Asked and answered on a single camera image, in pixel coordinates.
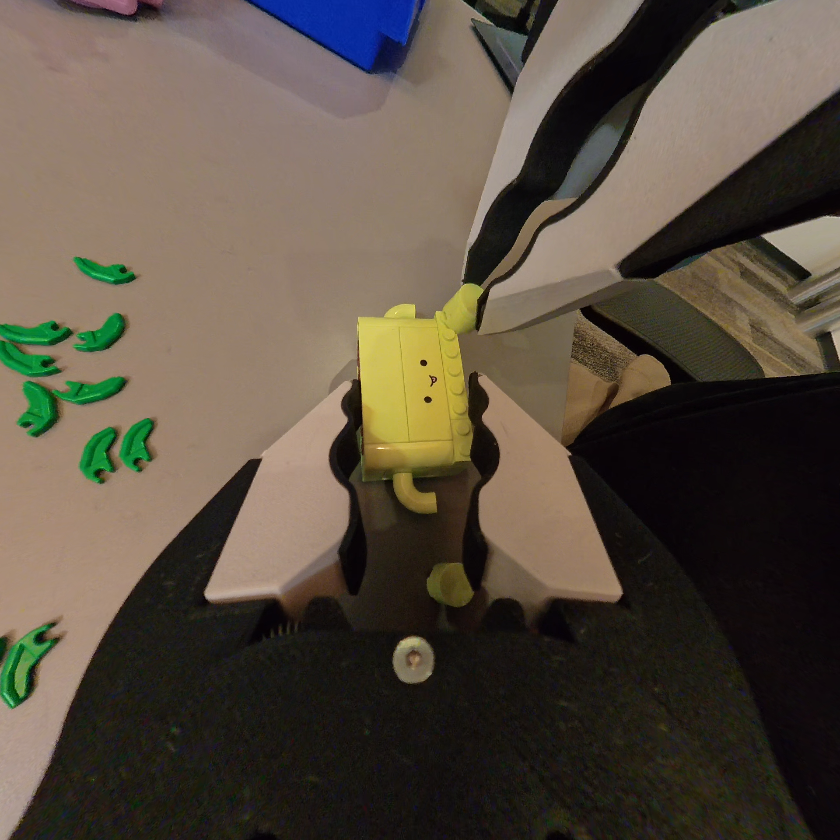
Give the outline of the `grey metal plate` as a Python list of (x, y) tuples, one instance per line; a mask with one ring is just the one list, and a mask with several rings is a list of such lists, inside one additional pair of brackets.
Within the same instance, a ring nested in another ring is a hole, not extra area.
[(522, 72), (527, 36), (477, 18), (471, 24), (507, 89), (513, 91)]

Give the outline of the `pink toy brick plant pot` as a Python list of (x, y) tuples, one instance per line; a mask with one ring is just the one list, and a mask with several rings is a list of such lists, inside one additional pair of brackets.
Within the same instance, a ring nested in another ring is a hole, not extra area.
[(69, 2), (77, 6), (103, 10), (121, 16), (135, 15), (141, 7), (151, 7), (160, 10), (164, 4), (164, 1), (159, 0), (77, 0)]

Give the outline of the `scattered green leaf pieces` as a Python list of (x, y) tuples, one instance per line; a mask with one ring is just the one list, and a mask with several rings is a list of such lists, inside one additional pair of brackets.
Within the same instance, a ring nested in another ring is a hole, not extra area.
[[(96, 281), (110, 286), (121, 286), (136, 280), (134, 270), (124, 264), (103, 265), (88, 258), (74, 257), (79, 271)], [(76, 335), (73, 349), (82, 353), (98, 353), (110, 349), (124, 335), (127, 328), (125, 316), (114, 312), (96, 328), (74, 333), (67, 325), (47, 320), (33, 327), (2, 322), (2, 365), (24, 377), (22, 391), (27, 402), (16, 425), (32, 438), (48, 433), (60, 419), (59, 403), (84, 406), (102, 403), (120, 394), (128, 379), (115, 375), (98, 382), (66, 381), (64, 390), (50, 388), (36, 380), (61, 373), (56, 359), (49, 354), (36, 353), (25, 347), (54, 347)], [(141, 473), (153, 459), (149, 438), (155, 429), (155, 420), (147, 417), (131, 425), (122, 435), (119, 459), (124, 466)], [(84, 444), (79, 470), (94, 483), (103, 483), (103, 474), (111, 474), (116, 467), (111, 457), (112, 447), (120, 432), (115, 427), (105, 427), (89, 437)], [(2, 639), (2, 702), (15, 709), (28, 699), (35, 687), (35, 671), (48, 652), (58, 643), (56, 637), (46, 637), (55, 626), (48, 623), (21, 636), (6, 653)]]

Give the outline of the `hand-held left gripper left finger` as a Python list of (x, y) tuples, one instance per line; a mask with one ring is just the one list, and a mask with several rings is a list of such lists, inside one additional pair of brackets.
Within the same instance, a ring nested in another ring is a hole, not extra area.
[(350, 478), (360, 426), (353, 380), (268, 447), (206, 585), (209, 602), (273, 597), (304, 611), (317, 596), (359, 593), (365, 534)]

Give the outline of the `lime green round peg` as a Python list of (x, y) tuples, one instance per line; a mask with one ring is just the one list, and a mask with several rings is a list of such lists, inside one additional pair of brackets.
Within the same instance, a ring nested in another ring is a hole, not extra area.
[(427, 593), (437, 603), (455, 608), (469, 604), (474, 589), (462, 563), (437, 563), (427, 577)]
[(483, 292), (483, 288), (476, 284), (462, 284), (439, 313), (439, 319), (446, 329), (455, 334), (474, 331), (478, 316), (478, 303)]

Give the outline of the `black desk frame bar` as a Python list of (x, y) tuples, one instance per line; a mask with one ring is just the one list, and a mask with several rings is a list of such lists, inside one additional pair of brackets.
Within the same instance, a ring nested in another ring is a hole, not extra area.
[(768, 261), (773, 263), (780, 270), (783, 270), (787, 275), (794, 278), (794, 281), (802, 282), (808, 280), (812, 276), (812, 273), (808, 269), (804, 268), (793, 258), (786, 255), (785, 252), (776, 248), (766, 238), (751, 238), (747, 240), (747, 243), (758, 250)]

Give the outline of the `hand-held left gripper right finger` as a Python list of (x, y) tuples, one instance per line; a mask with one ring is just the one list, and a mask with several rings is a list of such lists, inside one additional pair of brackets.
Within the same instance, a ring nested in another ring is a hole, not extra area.
[(472, 587), (525, 610), (618, 602), (623, 588), (565, 447), (483, 374), (469, 377), (469, 419), (479, 473), (464, 533)]

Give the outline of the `lime green toy brick pot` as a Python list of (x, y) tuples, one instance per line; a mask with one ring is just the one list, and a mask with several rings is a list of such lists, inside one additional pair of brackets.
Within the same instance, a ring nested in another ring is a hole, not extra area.
[(437, 511), (415, 479), (450, 476), (470, 460), (467, 376), (459, 335), (439, 319), (418, 318), (413, 304), (358, 320), (362, 479), (390, 480), (409, 511)]

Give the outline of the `person's beige trouser leg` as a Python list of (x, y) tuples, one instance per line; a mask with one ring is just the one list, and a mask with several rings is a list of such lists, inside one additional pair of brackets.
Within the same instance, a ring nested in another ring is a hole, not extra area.
[(666, 368), (653, 356), (643, 354), (608, 382), (577, 362), (570, 363), (563, 415), (561, 444), (568, 447), (581, 431), (611, 407), (671, 385)]

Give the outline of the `blue plastic bin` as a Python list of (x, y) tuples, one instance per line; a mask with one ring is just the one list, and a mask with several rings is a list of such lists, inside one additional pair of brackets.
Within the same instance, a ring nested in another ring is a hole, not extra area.
[(253, 1), (320, 46), (372, 71), (407, 46), (425, 1)]

